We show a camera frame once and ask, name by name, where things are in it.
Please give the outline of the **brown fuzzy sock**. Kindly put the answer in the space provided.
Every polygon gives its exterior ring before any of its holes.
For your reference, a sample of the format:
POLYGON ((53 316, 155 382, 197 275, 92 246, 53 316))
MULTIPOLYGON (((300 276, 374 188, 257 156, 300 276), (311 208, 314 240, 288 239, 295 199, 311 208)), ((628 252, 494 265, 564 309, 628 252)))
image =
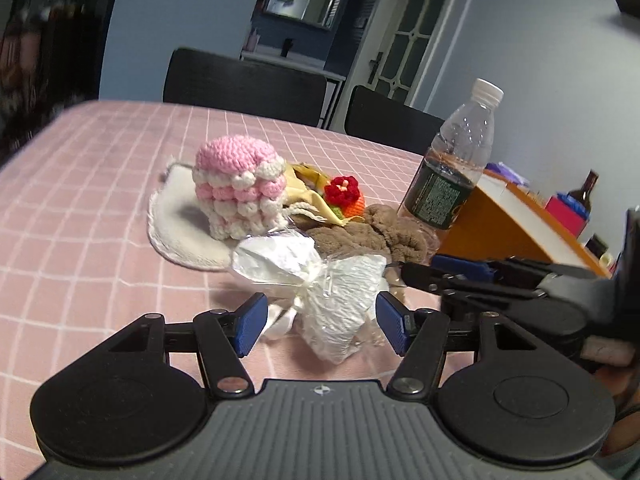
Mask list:
POLYGON ((426 263, 435 251, 434 238, 416 220, 382 204, 367 206, 359 219, 346 226, 316 226, 306 234, 322 257, 380 254, 388 262, 426 263))

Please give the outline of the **white round cloth pad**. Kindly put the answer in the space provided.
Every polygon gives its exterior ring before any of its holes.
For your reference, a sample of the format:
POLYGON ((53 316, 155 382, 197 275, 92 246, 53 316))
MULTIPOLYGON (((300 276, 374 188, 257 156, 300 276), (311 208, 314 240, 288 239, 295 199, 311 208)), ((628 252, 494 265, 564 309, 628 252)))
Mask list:
POLYGON ((210 236, 208 218, 195 195, 192 168, 182 162, 172 162, 160 175, 160 187, 148 203, 146 232, 153 248, 178 266, 204 272, 230 266, 235 242, 210 236))

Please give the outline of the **pink red box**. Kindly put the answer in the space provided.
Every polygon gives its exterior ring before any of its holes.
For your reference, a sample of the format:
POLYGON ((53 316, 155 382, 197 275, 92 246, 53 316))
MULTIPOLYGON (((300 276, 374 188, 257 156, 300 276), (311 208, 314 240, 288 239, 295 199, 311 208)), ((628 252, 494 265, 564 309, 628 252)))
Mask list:
POLYGON ((544 209, 574 237, 582 234, 590 218, 590 213, 583 204, 563 193, 551 196, 544 209))

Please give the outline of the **black chair left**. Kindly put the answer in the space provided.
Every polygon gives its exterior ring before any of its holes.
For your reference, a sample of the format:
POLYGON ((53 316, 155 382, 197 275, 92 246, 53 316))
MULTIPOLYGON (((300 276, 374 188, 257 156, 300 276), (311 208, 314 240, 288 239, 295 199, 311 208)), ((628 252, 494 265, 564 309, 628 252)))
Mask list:
POLYGON ((319 74, 179 48, 169 60, 163 101, 314 127, 325 93, 319 74))

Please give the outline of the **white glass panel door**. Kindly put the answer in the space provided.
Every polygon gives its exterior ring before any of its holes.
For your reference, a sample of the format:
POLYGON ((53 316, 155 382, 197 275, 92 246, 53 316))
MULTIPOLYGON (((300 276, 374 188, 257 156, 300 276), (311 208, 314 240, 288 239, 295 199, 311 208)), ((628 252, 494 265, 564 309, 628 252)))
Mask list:
POLYGON ((454 0, 378 0, 344 85, 365 86, 411 104, 433 58, 454 0))

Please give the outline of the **pink white crochet hat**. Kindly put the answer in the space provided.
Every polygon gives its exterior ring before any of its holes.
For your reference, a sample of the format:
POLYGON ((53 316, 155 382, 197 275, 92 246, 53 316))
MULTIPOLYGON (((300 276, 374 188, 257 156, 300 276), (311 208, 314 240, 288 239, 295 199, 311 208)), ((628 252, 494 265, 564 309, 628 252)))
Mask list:
POLYGON ((192 180, 215 240, 242 240, 288 226, 286 162, 252 136, 221 136, 198 149, 192 180))

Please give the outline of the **black chair right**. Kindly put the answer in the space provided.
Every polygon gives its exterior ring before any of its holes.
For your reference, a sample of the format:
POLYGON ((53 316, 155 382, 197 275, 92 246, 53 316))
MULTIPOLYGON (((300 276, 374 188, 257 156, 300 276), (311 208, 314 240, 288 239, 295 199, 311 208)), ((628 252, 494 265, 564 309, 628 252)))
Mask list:
POLYGON ((358 84, 344 121, 348 136, 424 155, 444 121, 358 84))

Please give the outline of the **clear plastic water bottle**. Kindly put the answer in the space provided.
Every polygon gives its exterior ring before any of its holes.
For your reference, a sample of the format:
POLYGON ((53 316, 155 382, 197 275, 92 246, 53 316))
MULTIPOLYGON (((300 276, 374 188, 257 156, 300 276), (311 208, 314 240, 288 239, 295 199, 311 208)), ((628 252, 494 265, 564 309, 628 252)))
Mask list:
POLYGON ((423 156, 398 214, 418 226, 427 252, 437 252, 489 162, 495 136, 495 111, 503 91, 474 81, 468 102, 442 124, 423 156))

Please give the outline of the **orange white storage box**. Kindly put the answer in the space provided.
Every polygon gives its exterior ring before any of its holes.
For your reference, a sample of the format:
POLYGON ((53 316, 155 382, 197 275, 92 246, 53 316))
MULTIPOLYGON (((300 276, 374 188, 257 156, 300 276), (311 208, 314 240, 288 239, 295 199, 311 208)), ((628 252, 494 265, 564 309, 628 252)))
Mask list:
POLYGON ((480 177, 438 251, 470 260, 518 257, 611 275, 536 200, 490 171, 480 177))

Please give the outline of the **purple tissue pack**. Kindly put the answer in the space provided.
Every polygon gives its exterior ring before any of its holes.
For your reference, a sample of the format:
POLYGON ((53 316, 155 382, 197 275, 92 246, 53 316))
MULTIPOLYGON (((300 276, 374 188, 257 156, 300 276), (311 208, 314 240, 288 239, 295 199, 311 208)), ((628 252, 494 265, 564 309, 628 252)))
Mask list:
POLYGON ((503 162, 488 162, 486 170, 491 171, 494 174, 498 174, 498 176, 506 179, 508 182, 525 186, 526 188, 529 187, 529 180, 522 177, 509 166, 506 166, 503 162))

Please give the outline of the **brown glass bottle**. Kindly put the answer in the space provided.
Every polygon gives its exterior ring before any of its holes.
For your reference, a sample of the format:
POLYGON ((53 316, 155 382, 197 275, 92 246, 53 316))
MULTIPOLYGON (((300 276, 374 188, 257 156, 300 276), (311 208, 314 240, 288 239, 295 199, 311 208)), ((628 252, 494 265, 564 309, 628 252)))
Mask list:
POLYGON ((573 209, 575 214, 585 221, 590 219, 591 214, 591 194, 599 179, 599 175, 590 170, 585 181, 582 182, 580 188, 575 188, 567 193, 567 200, 570 204, 570 208, 573 209))

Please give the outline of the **black chair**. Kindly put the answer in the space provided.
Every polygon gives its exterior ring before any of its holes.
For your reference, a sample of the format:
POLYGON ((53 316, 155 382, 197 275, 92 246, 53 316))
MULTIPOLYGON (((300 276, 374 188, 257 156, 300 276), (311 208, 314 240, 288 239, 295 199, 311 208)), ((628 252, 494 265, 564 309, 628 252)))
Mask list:
POLYGON ((348 136, 424 155, 444 121, 358 84, 344 121, 348 136))
POLYGON ((179 48, 169 60, 163 101, 314 127, 325 93, 319 74, 179 48))

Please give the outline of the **white flowers plastic bag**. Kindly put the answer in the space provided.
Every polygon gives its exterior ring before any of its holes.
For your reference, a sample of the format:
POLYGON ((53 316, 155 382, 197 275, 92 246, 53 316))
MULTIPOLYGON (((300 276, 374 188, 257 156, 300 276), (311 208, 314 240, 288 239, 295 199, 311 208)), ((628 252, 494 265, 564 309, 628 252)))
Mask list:
POLYGON ((340 364, 365 344, 383 342, 375 319, 387 258, 362 249, 322 257, 311 237, 295 231, 241 240, 231 272, 267 296, 262 338, 274 341, 291 330, 319 359, 340 364))

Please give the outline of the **red orange crochet flower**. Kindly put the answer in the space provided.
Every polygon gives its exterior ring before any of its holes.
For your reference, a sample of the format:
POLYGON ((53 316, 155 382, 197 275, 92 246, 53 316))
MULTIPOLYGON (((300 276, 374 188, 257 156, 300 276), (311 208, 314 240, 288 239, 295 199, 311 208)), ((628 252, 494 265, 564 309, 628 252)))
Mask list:
POLYGON ((359 183, 353 176, 333 178, 324 186, 323 198, 337 217, 342 219, 359 217, 366 208, 359 183))

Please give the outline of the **white counter cabinet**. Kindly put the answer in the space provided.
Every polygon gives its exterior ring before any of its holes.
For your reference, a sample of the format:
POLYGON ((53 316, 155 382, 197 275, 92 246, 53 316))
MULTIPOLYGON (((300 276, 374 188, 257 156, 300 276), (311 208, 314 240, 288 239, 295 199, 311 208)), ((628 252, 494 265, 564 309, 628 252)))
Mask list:
POLYGON ((338 102, 340 102, 341 95, 344 89, 346 77, 334 74, 323 68, 304 64, 301 62, 291 61, 288 58, 281 58, 280 56, 273 56, 257 52, 243 51, 240 54, 242 60, 250 60, 259 63, 266 63, 273 66, 281 66, 290 68, 291 70, 298 70, 308 74, 321 75, 326 80, 326 90, 324 90, 324 97, 318 121, 318 128, 329 129, 332 119, 335 115, 338 102))

